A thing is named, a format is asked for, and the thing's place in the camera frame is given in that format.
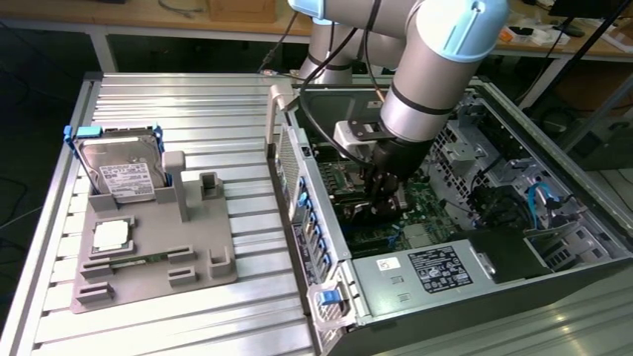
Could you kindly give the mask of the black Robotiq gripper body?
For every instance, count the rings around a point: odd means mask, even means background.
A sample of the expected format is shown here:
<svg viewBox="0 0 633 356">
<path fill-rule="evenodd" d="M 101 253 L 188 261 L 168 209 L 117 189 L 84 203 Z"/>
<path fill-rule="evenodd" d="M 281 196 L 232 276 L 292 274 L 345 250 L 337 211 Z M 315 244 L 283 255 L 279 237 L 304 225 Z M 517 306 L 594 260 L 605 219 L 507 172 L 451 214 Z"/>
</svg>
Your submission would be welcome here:
<svg viewBox="0 0 633 356">
<path fill-rule="evenodd" d="M 377 141 L 372 153 L 372 162 L 380 173 L 393 175 L 407 181 L 423 165 L 435 140 L 409 142 L 403 139 Z"/>
</svg>

